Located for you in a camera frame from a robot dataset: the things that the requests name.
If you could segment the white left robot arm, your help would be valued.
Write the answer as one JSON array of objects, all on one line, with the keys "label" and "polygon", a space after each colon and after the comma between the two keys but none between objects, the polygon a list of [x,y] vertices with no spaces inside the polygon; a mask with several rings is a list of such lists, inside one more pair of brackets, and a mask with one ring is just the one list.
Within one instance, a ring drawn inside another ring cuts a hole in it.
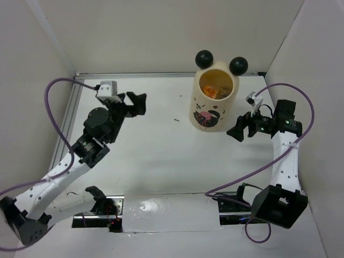
[{"label": "white left robot arm", "polygon": [[101,214],[106,209],[116,212],[114,202],[96,186],[82,193],[57,197],[75,180],[89,172],[110,151],[125,118],[146,113],[146,94],[129,91],[111,97],[100,97],[103,107],[90,111],[84,121],[83,134],[59,164],[15,198],[1,199],[5,221],[24,246],[38,242],[58,222],[78,213]]}]

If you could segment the small orange plastic bottle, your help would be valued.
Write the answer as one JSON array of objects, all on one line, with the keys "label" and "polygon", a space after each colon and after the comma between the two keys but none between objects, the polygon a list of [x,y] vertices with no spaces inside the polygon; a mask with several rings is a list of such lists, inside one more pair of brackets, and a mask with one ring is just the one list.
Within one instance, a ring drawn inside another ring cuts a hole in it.
[{"label": "small orange plastic bottle", "polygon": [[211,99],[216,99],[217,98],[218,89],[214,88],[211,85],[204,86],[202,91],[203,91],[205,96],[207,96],[207,97],[209,97]]}]

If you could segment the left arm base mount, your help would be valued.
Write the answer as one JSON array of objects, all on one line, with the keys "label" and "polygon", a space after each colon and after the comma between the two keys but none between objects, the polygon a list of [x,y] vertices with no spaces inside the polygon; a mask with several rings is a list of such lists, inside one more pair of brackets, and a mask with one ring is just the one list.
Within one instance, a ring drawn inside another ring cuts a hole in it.
[{"label": "left arm base mount", "polygon": [[96,210],[73,216],[72,228],[101,228],[112,233],[123,232],[124,196],[107,196]]}]

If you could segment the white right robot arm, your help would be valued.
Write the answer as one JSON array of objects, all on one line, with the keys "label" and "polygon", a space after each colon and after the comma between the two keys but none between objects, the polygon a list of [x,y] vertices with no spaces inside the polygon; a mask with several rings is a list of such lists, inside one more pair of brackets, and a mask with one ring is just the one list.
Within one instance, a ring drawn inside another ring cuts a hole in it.
[{"label": "white right robot arm", "polygon": [[250,208],[252,216],[259,220],[289,229],[308,203],[298,179],[299,144],[296,140],[301,137],[303,126],[295,120],[296,103],[280,99],[272,116],[267,117],[259,110],[261,100],[250,97],[247,102],[252,110],[239,116],[227,135],[239,142],[244,140],[245,128],[248,128],[248,137],[257,132],[270,135],[277,162],[272,166],[271,180],[266,188],[243,183],[238,187],[234,203],[241,211]]}]

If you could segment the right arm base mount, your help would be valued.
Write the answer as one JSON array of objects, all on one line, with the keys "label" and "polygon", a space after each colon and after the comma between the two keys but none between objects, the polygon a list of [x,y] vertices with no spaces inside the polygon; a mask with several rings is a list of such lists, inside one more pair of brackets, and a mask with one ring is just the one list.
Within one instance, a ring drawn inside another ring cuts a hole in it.
[{"label": "right arm base mount", "polygon": [[262,188],[249,183],[238,186],[236,192],[218,192],[212,199],[217,201],[221,226],[243,225],[251,218],[251,204]]}]

